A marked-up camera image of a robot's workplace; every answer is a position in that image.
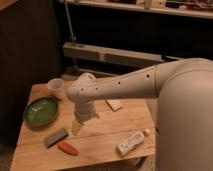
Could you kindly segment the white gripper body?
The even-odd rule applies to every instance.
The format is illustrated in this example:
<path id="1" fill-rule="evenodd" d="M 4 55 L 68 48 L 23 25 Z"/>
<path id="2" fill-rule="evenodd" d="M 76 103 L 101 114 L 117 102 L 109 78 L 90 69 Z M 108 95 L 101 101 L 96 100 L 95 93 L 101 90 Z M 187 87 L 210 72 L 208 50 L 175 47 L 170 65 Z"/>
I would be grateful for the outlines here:
<path id="1" fill-rule="evenodd" d="M 74 115 L 78 122 L 84 123 L 90 120 L 96 113 L 95 105 L 93 102 L 78 103 L 74 108 Z"/>

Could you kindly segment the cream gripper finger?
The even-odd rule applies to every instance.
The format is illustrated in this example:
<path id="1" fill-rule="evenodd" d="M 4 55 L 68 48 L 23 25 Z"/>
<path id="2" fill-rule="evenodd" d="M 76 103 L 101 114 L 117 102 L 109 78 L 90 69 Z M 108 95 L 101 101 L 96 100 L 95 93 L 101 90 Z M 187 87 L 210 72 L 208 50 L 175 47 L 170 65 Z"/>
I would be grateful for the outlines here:
<path id="1" fill-rule="evenodd" d="M 83 123 L 78 122 L 77 120 L 73 120 L 73 122 L 72 122 L 72 129 L 71 129 L 72 134 L 74 136 L 76 136 L 79 133 L 79 131 L 83 128 L 83 126 L 84 126 Z"/>

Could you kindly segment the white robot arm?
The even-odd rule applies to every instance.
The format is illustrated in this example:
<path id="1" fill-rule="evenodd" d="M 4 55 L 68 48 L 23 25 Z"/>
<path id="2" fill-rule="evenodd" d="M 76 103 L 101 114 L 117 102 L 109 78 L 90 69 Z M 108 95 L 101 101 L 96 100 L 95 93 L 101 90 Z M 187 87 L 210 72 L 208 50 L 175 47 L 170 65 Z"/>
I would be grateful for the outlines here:
<path id="1" fill-rule="evenodd" d="M 67 90 L 76 120 L 94 102 L 156 98 L 156 171 L 213 171 L 213 61 L 189 58 L 98 81 L 82 74 Z"/>

